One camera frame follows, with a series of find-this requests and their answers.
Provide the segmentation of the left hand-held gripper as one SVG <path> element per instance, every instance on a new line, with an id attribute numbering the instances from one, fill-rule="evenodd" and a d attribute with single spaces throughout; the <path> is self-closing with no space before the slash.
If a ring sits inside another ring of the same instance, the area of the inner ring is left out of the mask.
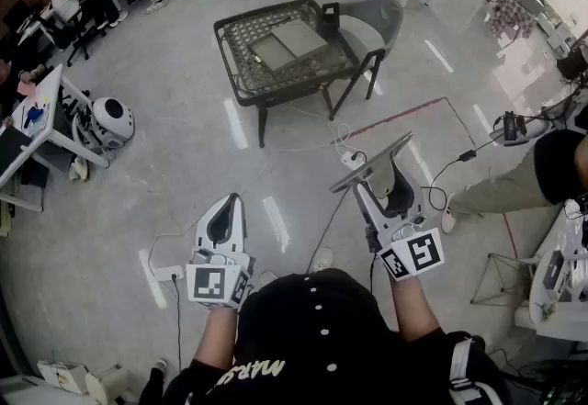
<path id="1" fill-rule="evenodd" d="M 254 258 L 244 253 L 246 221 L 241 197 L 230 193 L 199 219 L 195 244 L 204 263 L 186 265 L 187 298 L 209 309 L 239 309 L 253 274 Z"/>

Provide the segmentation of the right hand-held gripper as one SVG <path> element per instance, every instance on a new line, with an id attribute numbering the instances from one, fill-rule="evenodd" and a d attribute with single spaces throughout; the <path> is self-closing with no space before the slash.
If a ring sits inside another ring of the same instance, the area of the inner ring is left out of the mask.
<path id="1" fill-rule="evenodd" d="M 395 281 L 445 262 L 439 230 L 429 228 L 428 218 L 419 212 L 422 203 L 417 201 L 416 190 L 417 184 L 393 160 L 377 165 L 375 195 L 365 182 L 353 189 L 367 224 L 370 251 Z"/>

